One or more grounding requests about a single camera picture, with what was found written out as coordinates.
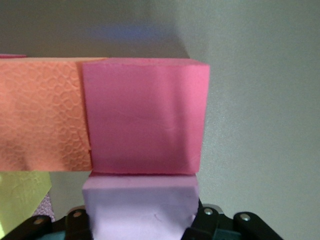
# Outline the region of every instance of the pink cube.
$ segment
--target pink cube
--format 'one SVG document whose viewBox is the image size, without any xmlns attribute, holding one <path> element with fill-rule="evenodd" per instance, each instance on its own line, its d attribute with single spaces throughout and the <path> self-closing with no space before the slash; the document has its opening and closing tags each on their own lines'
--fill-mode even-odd
<svg viewBox="0 0 320 240">
<path fill-rule="evenodd" d="M 210 67 L 192 59 L 83 64 L 94 172 L 199 171 Z"/>
</svg>

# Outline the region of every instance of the yellow paper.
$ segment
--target yellow paper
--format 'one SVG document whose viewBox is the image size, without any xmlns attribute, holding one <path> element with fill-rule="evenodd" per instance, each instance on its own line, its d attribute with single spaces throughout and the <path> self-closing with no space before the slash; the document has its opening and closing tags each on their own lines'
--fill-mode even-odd
<svg viewBox="0 0 320 240">
<path fill-rule="evenodd" d="M 0 239 L 32 216 L 50 188 L 48 172 L 0 172 Z"/>
</svg>

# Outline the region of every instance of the screw head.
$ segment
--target screw head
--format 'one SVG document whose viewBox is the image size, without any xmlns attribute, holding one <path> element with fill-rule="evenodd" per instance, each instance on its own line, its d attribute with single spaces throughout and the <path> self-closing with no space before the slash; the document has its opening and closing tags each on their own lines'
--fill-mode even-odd
<svg viewBox="0 0 320 240">
<path fill-rule="evenodd" d="M 204 213 L 207 214 L 207 215 L 212 215 L 214 213 L 214 211 L 212 211 L 211 208 L 205 208 L 204 209 Z"/>
<path fill-rule="evenodd" d="M 240 218 L 243 220 L 243 221 L 250 221 L 250 219 L 251 219 L 251 217 L 248 215 L 248 214 L 246 214 L 246 213 L 242 213 L 241 215 L 240 215 Z"/>
<path fill-rule="evenodd" d="M 39 224 L 42 224 L 44 222 L 44 219 L 42 217 L 38 217 L 34 222 L 33 224 L 34 225 L 39 225 Z"/>
<path fill-rule="evenodd" d="M 76 211 L 72 216 L 74 218 L 80 217 L 82 215 L 81 211 Z"/>
</svg>

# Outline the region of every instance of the foam sponge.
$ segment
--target foam sponge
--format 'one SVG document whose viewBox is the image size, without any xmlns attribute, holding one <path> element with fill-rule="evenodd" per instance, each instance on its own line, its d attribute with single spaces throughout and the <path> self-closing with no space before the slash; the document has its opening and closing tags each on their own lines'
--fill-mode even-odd
<svg viewBox="0 0 320 240">
<path fill-rule="evenodd" d="M 93 171 L 198 172 L 209 71 L 209 65 L 192 59 L 84 63 Z"/>
<path fill-rule="evenodd" d="M 27 55 L 23 54 L 3 54 L 0 53 L 0 59 L 20 59 L 20 58 L 26 58 Z"/>
<path fill-rule="evenodd" d="M 91 170 L 82 63 L 0 60 L 0 171 Z"/>
<path fill-rule="evenodd" d="M 195 175 L 91 174 L 82 191 L 96 240 L 180 240 L 199 201 Z"/>
</svg>

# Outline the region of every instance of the purple foam block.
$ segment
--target purple foam block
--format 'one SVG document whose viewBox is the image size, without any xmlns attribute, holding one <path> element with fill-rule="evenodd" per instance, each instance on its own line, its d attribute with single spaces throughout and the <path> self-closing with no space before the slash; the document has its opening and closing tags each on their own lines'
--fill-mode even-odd
<svg viewBox="0 0 320 240">
<path fill-rule="evenodd" d="M 82 191 L 95 240 L 180 240 L 198 210 L 195 175 L 91 174 Z"/>
</svg>

